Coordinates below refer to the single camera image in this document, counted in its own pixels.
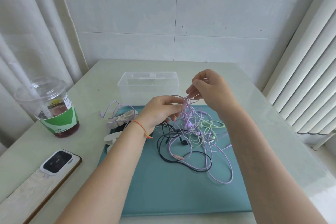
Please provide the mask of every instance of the table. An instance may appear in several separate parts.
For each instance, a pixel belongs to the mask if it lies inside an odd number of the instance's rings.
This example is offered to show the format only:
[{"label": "table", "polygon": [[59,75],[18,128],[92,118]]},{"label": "table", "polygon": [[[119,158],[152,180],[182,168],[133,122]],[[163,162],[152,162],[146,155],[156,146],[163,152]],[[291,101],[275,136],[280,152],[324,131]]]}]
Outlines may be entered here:
[{"label": "table", "polygon": [[[179,95],[194,75],[204,69],[222,75],[235,97],[254,119],[278,158],[304,189],[329,223],[336,223],[336,180],[308,152],[291,128],[274,110],[246,74],[232,63],[176,61],[101,60],[68,92],[76,107],[80,128],[64,139],[54,137],[36,122],[0,157],[0,201],[27,179],[58,149],[83,158],[82,164],[41,209],[31,223],[53,223],[96,168],[107,134],[106,120],[99,116],[113,100],[121,100],[117,83],[125,71],[176,71]],[[152,216],[122,218],[127,223],[255,223],[253,213]]]}]

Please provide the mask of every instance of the clear plastic box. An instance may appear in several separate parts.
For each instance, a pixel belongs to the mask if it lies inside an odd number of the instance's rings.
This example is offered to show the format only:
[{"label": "clear plastic box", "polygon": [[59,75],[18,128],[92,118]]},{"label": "clear plastic box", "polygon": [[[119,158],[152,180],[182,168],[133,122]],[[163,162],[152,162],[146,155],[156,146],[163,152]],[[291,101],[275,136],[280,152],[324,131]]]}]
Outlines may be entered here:
[{"label": "clear plastic box", "polygon": [[176,95],[179,78],[176,72],[125,72],[118,87],[124,104],[145,105],[156,96]]}]

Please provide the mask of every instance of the teal mat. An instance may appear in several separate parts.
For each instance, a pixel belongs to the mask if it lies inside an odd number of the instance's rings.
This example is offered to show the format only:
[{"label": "teal mat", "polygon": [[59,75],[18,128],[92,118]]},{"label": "teal mat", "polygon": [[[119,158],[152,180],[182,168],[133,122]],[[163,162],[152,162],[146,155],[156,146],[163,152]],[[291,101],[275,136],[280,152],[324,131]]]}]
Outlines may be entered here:
[{"label": "teal mat", "polygon": [[[198,105],[210,114],[213,120],[219,120],[217,114],[206,105]],[[134,107],[141,112],[143,106]],[[130,108],[122,108],[125,113]],[[251,212],[251,205],[246,193],[242,175],[232,147],[224,152],[233,169],[233,180],[230,184],[219,184],[209,174],[197,173],[186,166],[164,162],[157,151],[157,139],[160,133],[154,130],[153,139],[147,139],[139,163],[128,190],[122,216],[199,214],[222,212]],[[216,129],[216,133],[226,129]],[[167,146],[162,145],[162,155],[168,159]],[[221,149],[230,144],[229,136],[216,143]],[[105,145],[99,163],[106,156]],[[190,151],[189,146],[181,145],[177,140],[171,147],[172,152],[182,156]],[[204,156],[192,154],[188,162],[196,167],[205,166]],[[229,165],[221,152],[213,154],[211,174],[218,180],[230,179]]]}]

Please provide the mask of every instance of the hand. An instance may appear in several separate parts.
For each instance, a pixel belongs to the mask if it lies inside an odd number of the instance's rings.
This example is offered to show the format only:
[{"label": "hand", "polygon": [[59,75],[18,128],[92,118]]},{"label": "hand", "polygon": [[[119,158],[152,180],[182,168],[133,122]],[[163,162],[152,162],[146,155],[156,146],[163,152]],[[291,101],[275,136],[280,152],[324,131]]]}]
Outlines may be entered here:
[{"label": "hand", "polygon": [[159,96],[150,100],[135,119],[144,126],[148,134],[154,131],[154,127],[163,121],[175,121],[180,112],[185,109],[184,99],[173,96]]},{"label": "hand", "polygon": [[192,79],[192,85],[185,92],[189,98],[195,100],[203,98],[205,103],[217,113],[237,103],[224,78],[210,69],[196,74]]}]

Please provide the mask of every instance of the white phone case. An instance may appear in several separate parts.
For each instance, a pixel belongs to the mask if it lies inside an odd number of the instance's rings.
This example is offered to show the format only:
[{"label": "white phone case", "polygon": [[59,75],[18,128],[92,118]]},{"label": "white phone case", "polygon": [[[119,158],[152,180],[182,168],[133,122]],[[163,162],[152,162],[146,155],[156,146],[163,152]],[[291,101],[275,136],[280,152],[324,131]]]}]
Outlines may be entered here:
[{"label": "white phone case", "polygon": [[71,154],[72,157],[60,171],[53,174],[43,168],[44,163],[49,160],[48,158],[38,170],[0,204],[1,224],[26,224],[30,222],[82,162],[80,156],[66,150],[61,151]]}]

